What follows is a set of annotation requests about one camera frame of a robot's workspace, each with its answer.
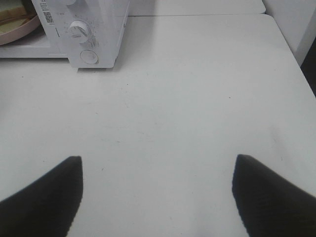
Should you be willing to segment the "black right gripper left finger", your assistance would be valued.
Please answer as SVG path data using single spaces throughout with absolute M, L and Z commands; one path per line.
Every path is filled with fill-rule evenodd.
M 68 157 L 0 202 L 2 237 L 65 237 L 83 196 L 80 156 Z

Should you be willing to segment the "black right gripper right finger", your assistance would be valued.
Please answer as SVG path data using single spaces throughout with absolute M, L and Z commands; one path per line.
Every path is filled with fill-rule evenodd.
M 249 236 L 316 235 L 316 198 L 252 156 L 237 156 L 232 193 Z

